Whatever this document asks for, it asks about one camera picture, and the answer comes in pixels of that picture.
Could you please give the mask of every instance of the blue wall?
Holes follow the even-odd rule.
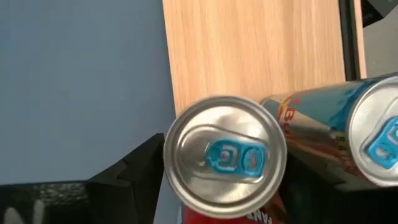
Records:
[[[174,117],[161,0],[0,1],[0,184],[85,180]]]

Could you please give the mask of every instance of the black plastic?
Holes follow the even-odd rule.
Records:
[[[397,5],[398,0],[362,0],[363,27],[385,18]]]
[[[40,224],[153,223],[163,144],[156,134],[87,181],[0,186],[0,222],[7,216],[13,224],[37,224],[41,216]]]
[[[339,0],[339,7],[346,81],[359,80],[361,74],[359,70],[354,1]]]
[[[289,224],[396,223],[397,188],[340,192],[293,156],[288,157],[280,196]]]

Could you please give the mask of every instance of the can rim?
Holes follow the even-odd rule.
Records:
[[[352,107],[349,116],[348,116],[348,120],[346,123],[346,132],[347,132],[347,138],[348,138],[348,146],[350,148],[349,153],[350,156],[353,158],[353,160],[355,161],[356,166],[358,167],[359,171],[362,173],[362,175],[364,175],[369,181],[371,181],[372,183],[381,186],[381,187],[388,187],[388,186],[392,186],[395,185],[393,184],[393,182],[397,182],[395,181],[391,181],[391,180],[381,180],[380,178],[375,177],[374,175],[372,175],[370,172],[366,172],[366,169],[364,168],[364,164],[362,162],[362,160],[359,158],[359,154],[361,149],[358,150],[353,150],[353,132],[352,132],[352,123],[353,123],[353,117],[354,115],[358,112],[358,108],[361,106],[361,103],[365,100],[364,96],[368,95],[370,92],[374,91],[376,88],[379,88],[380,85],[385,85],[386,83],[390,82],[391,80],[395,80],[396,84],[398,84],[398,77],[397,76],[393,76],[393,77],[389,77],[386,78],[384,80],[381,80],[377,83],[375,83],[374,85],[370,86],[366,91],[364,91],[354,102],[354,106]]]
[[[176,136],[178,135],[178,132],[180,131],[180,127],[182,124],[186,123],[187,120],[191,117],[192,114],[197,113],[198,110],[202,110],[203,108],[206,108],[206,105],[209,103],[214,103],[214,100],[216,101],[222,101],[222,102],[237,102],[237,100],[240,103],[243,103],[243,105],[249,109],[252,109],[256,114],[259,115],[260,118],[263,120],[271,120],[273,122],[272,128],[275,127],[274,131],[277,131],[277,135],[282,137],[282,147],[279,149],[281,150],[281,160],[280,160],[280,169],[276,170],[275,174],[272,176],[272,184],[267,188],[267,190],[261,192],[258,198],[256,198],[256,201],[254,203],[246,203],[243,206],[240,206],[238,208],[241,208],[239,210],[236,210],[237,207],[233,207],[233,209],[225,209],[223,213],[221,212],[214,212],[210,208],[212,207],[211,205],[206,205],[202,202],[199,202],[198,200],[195,200],[194,197],[192,197],[192,194],[190,192],[183,192],[185,189],[182,189],[178,185],[180,185],[178,181],[178,174],[176,173],[176,170],[174,170],[171,159],[167,160],[166,158],[170,157],[167,154],[169,153],[170,150],[173,149],[174,143],[178,140],[176,139]],[[189,206],[191,209],[194,211],[207,215],[209,217],[216,217],[216,218],[238,218],[238,217],[243,217],[247,215],[250,212],[254,212],[255,210],[260,209],[262,206],[264,206],[277,192],[277,189],[279,188],[280,183],[282,182],[282,178],[285,172],[285,167],[286,167],[286,162],[287,162],[287,146],[286,142],[284,141],[284,134],[278,124],[278,122],[274,119],[274,117],[265,109],[263,108],[260,104],[256,103],[255,101],[249,100],[247,98],[243,97],[238,97],[238,96],[210,96],[207,98],[204,98],[202,100],[197,101],[196,103],[192,104],[185,110],[181,112],[181,114],[178,116],[178,118],[172,123],[169,131],[167,132],[167,137],[164,143],[164,151],[163,151],[163,158],[164,158],[164,166],[168,167],[168,169],[165,169],[165,174],[168,179],[169,184],[173,188],[174,192],[178,195],[180,200],[187,206]]]

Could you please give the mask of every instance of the can label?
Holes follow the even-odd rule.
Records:
[[[274,95],[263,106],[278,120],[288,145],[338,163],[365,179],[351,157],[346,124],[356,100],[387,77]]]

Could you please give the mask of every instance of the aluminum can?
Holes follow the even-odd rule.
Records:
[[[346,182],[342,190],[398,185],[398,73],[274,95],[261,104],[289,151],[309,154]]]
[[[254,212],[277,192],[287,148],[260,104],[216,96],[186,109],[164,144],[165,173],[181,201],[214,218]]]

